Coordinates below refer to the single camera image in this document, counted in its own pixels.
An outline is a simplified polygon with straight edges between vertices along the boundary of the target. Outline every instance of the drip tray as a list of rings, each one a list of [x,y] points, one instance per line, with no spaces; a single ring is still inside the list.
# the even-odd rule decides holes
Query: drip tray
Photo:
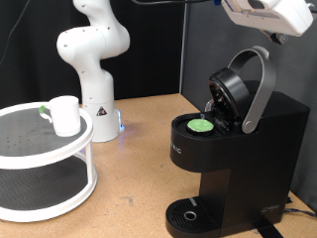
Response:
[[[219,237],[220,227],[201,198],[178,200],[166,211],[166,228],[173,237]]]

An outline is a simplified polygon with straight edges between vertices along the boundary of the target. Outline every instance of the single-serve coffee machine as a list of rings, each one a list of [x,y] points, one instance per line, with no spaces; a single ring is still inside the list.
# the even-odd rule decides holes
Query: single-serve coffee machine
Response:
[[[253,57],[262,62],[260,83],[239,78]],[[273,91],[275,78],[266,49],[242,51],[211,76],[207,111],[172,121],[170,158],[201,173],[201,183],[199,195],[167,209],[171,236],[224,237],[281,220],[309,108]]]

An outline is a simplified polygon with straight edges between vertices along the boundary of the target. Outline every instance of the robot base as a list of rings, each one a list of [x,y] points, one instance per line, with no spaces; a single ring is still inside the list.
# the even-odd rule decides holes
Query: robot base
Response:
[[[94,135],[92,142],[107,142],[115,139],[119,133],[119,111],[115,102],[91,104],[83,102],[84,109],[92,119]]]

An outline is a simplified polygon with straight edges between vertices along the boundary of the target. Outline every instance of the robot logo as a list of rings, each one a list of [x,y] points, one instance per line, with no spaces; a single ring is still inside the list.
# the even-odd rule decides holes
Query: robot logo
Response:
[[[105,116],[107,115],[107,112],[105,109],[103,109],[103,107],[100,107],[98,113],[97,113],[97,116]]]

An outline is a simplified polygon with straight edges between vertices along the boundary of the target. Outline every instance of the white cup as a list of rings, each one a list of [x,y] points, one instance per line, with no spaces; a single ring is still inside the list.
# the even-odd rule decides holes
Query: white cup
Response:
[[[44,113],[48,108],[51,116]],[[80,132],[80,116],[78,98],[74,96],[60,96],[53,98],[48,106],[40,108],[40,115],[53,122],[55,133],[60,137],[70,137]]]

